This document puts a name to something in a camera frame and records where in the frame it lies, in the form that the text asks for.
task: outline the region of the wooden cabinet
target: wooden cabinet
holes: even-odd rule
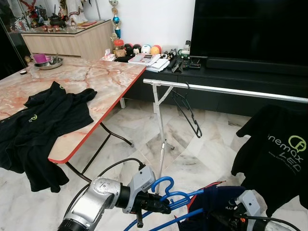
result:
[[[41,27],[22,33],[31,54],[44,53],[97,60],[105,50],[113,49],[110,36],[113,32],[111,20],[97,22],[85,29],[67,26],[59,32],[44,32]]]

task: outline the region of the trophy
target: trophy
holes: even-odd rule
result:
[[[121,29],[120,29],[120,26],[121,26],[121,20],[120,18],[116,15],[117,14],[117,8],[116,6],[118,5],[118,0],[109,0],[109,3],[110,5],[112,5],[112,13],[114,14],[114,17],[112,19],[112,24],[114,25],[115,27],[115,33],[116,35],[118,36],[118,38],[121,38]]]

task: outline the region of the clothing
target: clothing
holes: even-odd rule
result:
[[[48,155],[59,136],[93,122],[87,101],[96,93],[86,89],[67,94],[53,82],[49,89],[30,96],[26,109],[0,121],[0,167],[25,172],[33,192],[46,188],[59,192],[69,180]]]
[[[180,231],[231,231],[230,228],[212,217],[210,212],[216,211],[231,218],[235,204],[230,205],[229,201],[240,196],[245,188],[241,186],[217,186],[220,183],[215,182],[206,186],[204,193],[192,198],[191,203],[187,205],[188,212],[193,212],[199,208],[203,208],[204,212],[178,222]]]
[[[269,105],[236,133],[251,138],[239,150],[231,173],[245,174],[242,185],[263,196],[268,216],[297,195],[308,208],[307,129],[307,111]]]

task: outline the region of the clothes rack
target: clothes rack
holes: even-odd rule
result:
[[[161,152],[160,152],[160,168],[159,168],[158,178],[162,177],[165,148],[169,147],[171,149],[174,149],[174,146],[167,143],[167,140],[165,139],[163,118],[162,118],[162,115],[160,113],[160,108],[159,108],[159,105],[165,100],[165,98],[168,96],[168,94],[171,92],[173,88],[186,88],[186,89],[189,88],[190,90],[203,90],[203,91],[210,91],[210,92],[216,92],[216,93],[251,96],[251,97],[274,99],[274,100],[284,100],[284,101],[291,101],[291,102],[297,102],[297,103],[308,103],[307,98],[288,96],[288,95],[277,95],[277,94],[270,94],[270,93],[257,92],[257,91],[216,88],[216,87],[194,85],[194,84],[187,85],[186,83],[176,83],[176,82],[168,82],[168,81],[153,80],[153,79],[144,79],[143,82],[146,84],[151,84],[153,87],[153,94],[154,94],[153,111],[157,115],[160,137],[162,141]],[[159,86],[169,87],[161,99],[158,99],[158,94],[157,94],[157,87]],[[159,193],[159,185],[156,188],[155,192],[156,194]]]

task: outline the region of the white wall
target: white wall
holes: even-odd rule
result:
[[[53,9],[58,0],[47,0]],[[97,0],[102,19],[112,19],[108,0]],[[98,20],[95,0],[84,3],[85,15]],[[122,21],[121,38],[125,43],[183,47],[192,37],[195,0],[119,0],[118,16]]]

